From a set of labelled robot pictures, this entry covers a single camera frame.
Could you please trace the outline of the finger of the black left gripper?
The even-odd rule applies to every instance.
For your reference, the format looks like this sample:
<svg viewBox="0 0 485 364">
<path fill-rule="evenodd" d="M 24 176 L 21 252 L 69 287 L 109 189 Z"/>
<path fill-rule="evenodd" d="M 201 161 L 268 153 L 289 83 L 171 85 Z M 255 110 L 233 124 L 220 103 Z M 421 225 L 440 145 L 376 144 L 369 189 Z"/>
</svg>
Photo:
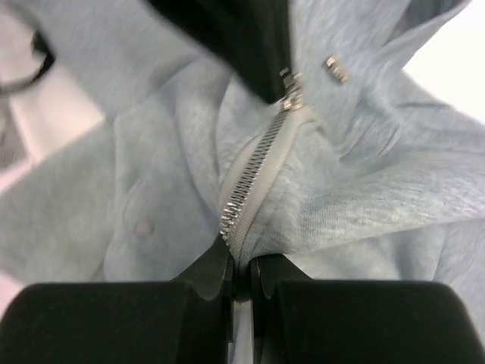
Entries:
<svg viewBox="0 0 485 364">
<path fill-rule="evenodd" d="M 292 70 L 287 0 L 152 0 L 151 8 L 232 68 L 267 104 Z"/>
</svg>

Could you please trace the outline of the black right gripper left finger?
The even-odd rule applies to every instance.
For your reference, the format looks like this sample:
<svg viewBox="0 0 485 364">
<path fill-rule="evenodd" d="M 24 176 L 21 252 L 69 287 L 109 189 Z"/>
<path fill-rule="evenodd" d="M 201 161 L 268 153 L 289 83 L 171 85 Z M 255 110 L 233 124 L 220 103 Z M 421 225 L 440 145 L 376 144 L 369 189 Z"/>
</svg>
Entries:
<svg viewBox="0 0 485 364">
<path fill-rule="evenodd" d="M 226 363 L 232 273 L 217 238 L 170 281 L 30 285 L 1 321 L 1 361 Z"/>
</svg>

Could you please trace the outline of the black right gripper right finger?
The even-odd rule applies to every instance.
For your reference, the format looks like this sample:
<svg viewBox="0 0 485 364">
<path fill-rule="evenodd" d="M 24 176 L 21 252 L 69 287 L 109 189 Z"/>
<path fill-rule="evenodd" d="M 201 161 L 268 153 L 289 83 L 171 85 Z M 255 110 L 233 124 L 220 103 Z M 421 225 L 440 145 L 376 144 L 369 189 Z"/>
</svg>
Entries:
<svg viewBox="0 0 485 364">
<path fill-rule="evenodd" d="M 479 363 L 468 311 L 444 284 L 334 281 L 285 256 L 254 259 L 256 363 Z"/>
</svg>

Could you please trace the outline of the grey zip-up jacket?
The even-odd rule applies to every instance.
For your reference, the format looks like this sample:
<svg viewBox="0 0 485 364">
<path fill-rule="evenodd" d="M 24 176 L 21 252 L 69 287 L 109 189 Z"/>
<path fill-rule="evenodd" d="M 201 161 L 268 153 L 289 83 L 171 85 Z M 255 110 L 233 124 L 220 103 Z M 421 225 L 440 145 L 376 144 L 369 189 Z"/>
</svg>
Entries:
<svg viewBox="0 0 485 364">
<path fill-rule="evenodd" d="M 404 65 L 465 1 L 292 1 L 282 125 L 143 1 L 20 1 L 108 119 L 1 199 L 1 269 L 167 280 L 220 228 L 238 270 L 484 281 L 484 128 Z"/>
</svg>

